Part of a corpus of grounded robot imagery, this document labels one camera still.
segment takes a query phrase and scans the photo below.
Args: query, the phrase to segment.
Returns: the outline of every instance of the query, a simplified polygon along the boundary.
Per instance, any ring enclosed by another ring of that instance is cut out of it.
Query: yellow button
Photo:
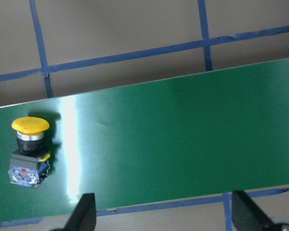
[[[49,128],[49,123],[38,117],[21,117],[12,122],[12,128],[25,135],[39,135]]]

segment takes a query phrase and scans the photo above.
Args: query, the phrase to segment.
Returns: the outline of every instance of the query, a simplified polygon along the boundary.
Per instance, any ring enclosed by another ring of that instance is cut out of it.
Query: green surface
[[[11,185],[11,122],[49,121],[36,190]],[[0,108],[0,221],[289,184],[289,59]]]

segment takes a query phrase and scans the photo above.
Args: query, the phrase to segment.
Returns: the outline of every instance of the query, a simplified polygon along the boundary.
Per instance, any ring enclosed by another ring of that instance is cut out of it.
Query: silver metal ring
[[[17,131],[17,138],[19,138],[23,141],[38,141],[38,140],[44,138],[44,132],[42,132],[42,134],[40,134],[40,135],[28,136],[25,134],[21,134],[19,131]]]

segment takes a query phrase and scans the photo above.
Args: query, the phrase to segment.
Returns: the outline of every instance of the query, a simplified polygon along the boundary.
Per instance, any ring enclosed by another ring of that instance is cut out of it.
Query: yellow mushroom cap
[[[39,135],[49,129],[49,123],[38,117],[21,117],[12,122],[12,128],[25,135]]]

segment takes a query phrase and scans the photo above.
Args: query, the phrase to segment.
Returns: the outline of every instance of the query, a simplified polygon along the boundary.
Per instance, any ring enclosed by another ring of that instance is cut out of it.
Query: green panel
[[[11,122],[51,124],[49,177],[11,185]],[[289,59],[0,108],[0,221],[289,184]]]

